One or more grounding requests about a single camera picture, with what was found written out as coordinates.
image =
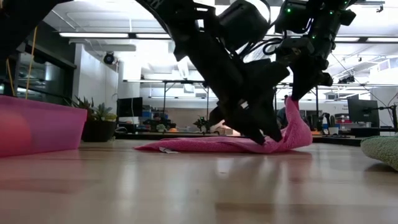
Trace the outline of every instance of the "towel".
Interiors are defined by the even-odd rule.
[[[266,142],[260,146],[250,139],[236,137],[203,137],[163,139],[145,146],[136,147],[140,151],[159,151],[166,148],[177,152],[231,152],[231,153],[261,153],[270,154],[286,152],[312,143],[310,128],[301,118],[298,101],[290,97],[286,101],[286,117],[289,122],[281,130],[282,140],[276,142],[265,137]]]
[[[398,137],[373,136],[361,141],[363,153],[398,171]]]

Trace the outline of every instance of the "pink towel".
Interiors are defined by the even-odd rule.
[[[310,128],[301,118],[299,104],[289,99],[286,101],[286,118],[289,124],[283,130],[283,139],[275,142],[266,137],[264,145],[260,146],[250,139],[234,137],[203,137],[163,139],[146,146],[137,147],[141,151],[159,151],[160,147],[177,152],[255,152],[276,153],[285,152],[312,143]]]

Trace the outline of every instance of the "pink plastic container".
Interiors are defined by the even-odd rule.
[[[78,149],[87,111],[0,96],[0,157]]]

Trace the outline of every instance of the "green cushion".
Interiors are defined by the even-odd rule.
[[[398,137],[366,138],[361,141],[361,149],[368,157],[382,161],[398,170]]]

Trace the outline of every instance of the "succulent plant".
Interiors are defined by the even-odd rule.
[[[85,97],[81,100],[79,97],[75,96],[77,102],[70,99],[69,103],[65,100],[70,106],[75,108],[80,108],[87,110],[87,120],[88,121],[115,121],[117,116],[115,114],[110,113],[112,110],[111,107],[105,107],[105,103],[98,105],[98,107],[94,106],[94,100],[91,98],[91,102],[89,102]]]
[[[72,99],[69,99],[69,101],[65,100],[66,103],[69,104],[69,106],[72,106],[74,108],[80,108],[80,109],[84,109],[87,110],[87,120],[88,121],[92,121],[94,120],[93,117],[93,107],[94,107],[94,100],[93,98],[91,98],[91,102],[89,102],[85,97],[83,98],[83,100],[80,99],[80,97],[75,96],[77,99],[77,102],[73,101]]]
[[[94,119],[96,121],[106,121],[106,117],[108,115],[111,115],[109,112],[111,112],[112,107],[105,107],[105,103],[102,103],[98,105],[98,107],[94,107]]]

